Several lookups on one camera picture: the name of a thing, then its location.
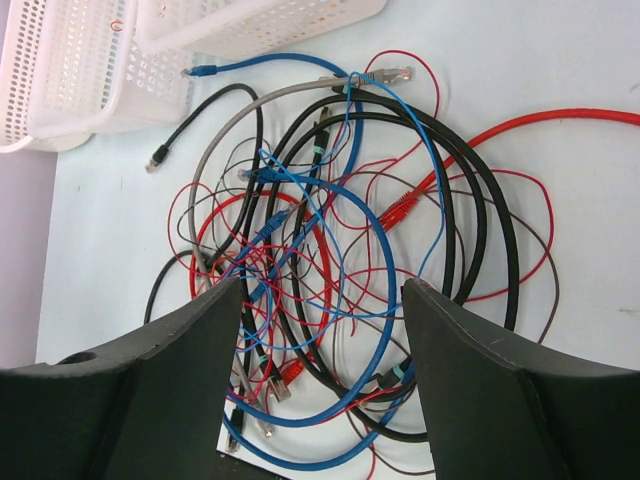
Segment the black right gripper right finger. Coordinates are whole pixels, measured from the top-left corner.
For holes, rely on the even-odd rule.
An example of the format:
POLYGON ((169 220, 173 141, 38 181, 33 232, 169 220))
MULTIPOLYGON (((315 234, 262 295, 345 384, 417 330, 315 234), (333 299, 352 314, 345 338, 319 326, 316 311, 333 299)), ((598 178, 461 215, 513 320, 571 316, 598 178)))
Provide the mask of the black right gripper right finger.
POLYGON ((440 479, 635 479, 639 374, 532 342, 419 279, 405 327, 440 479))

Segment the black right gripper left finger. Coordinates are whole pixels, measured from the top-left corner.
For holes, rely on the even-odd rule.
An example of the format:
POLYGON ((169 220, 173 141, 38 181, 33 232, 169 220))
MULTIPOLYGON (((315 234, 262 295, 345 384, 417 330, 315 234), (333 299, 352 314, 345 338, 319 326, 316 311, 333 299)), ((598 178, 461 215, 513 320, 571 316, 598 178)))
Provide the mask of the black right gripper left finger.
POLYGON ((5 479, 210 479, 242 306, 226 279, 56 364, 1 373, 5 479))

